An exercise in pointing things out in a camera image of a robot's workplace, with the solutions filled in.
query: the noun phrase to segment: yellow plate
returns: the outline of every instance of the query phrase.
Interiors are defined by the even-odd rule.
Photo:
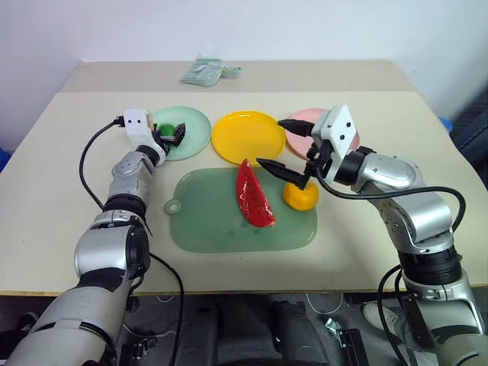
[[[239,111],[219,120],[212,132],[215,150],[228,162],[240,164],[249,159],[274,159],[280,155],[286,137],[271,116],[257,111]]]

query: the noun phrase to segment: white wall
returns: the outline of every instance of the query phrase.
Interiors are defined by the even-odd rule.
[[[390,59],[438,115],[453,117],[488,80],[487,19],[487,0],[2,0],[0,147],[16,148],[80,60],[199,51]]]

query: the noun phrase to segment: plate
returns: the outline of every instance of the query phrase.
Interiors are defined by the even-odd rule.
[[[249,159],[274,159],[284,148],[284,130],[271,116],[257,111],[237,111],[226,115],[213,128],[212,144],[228,162],[240,164]]]
[[[326,109],[322,108],[308,108],[303,109],[302,111],[298,111],[295,114],[289,116],[291,120],[305,120],[312,124],[315,124],[318,120],[320,115],[327,111]],[[313,138],[310,136],[302,137],[291,133],[290,131],[285,131],[287,136],[288,145],[291,150],[297,154],[302,159],[307,159],[307,152],[310,146],[313,143]],[[350,150],[356,150],[359,147],[359,134],[356,133],[354,139],[351,142],[349,147]]]
[[[185,124],[185,138],[178,147],[169,150],[166,160],[183,160],[199,153],[210,140],[212,125],[205,114],[194,108],[176,106],[152,113],[155,124],[173,127]]]

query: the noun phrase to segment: pink plate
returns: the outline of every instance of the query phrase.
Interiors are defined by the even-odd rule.
[[[316,123],[319,120],[320,115],[326,111],[326,109],[322,108],[308,108],[303,109],[295,114],[289,116],[292,120],[306,120],[307,122]],[[313,139],[312,137],[302,137],[298,135],[294,135],[289,131],[285,130],[287,135],[287,141],[289,147],[296,153],[300,158],[307,159],[307,152],[312,145]],[[356,136],[352,140],[350,149],[356,150],[359,147],[359,135],[356,133]]]

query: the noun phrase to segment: green cutting board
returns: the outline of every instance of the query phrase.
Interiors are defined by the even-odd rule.
[[[290,250],[312,242],[317,230],[315,208],[293,210],[281,196],[285,182],[263,169],[255,172],[276,216],[274,226],[255,227],[241,214],[237,169],[198,169],[181,178],[173,199],[165,205],[176,245],[189,252],[220,253]]]

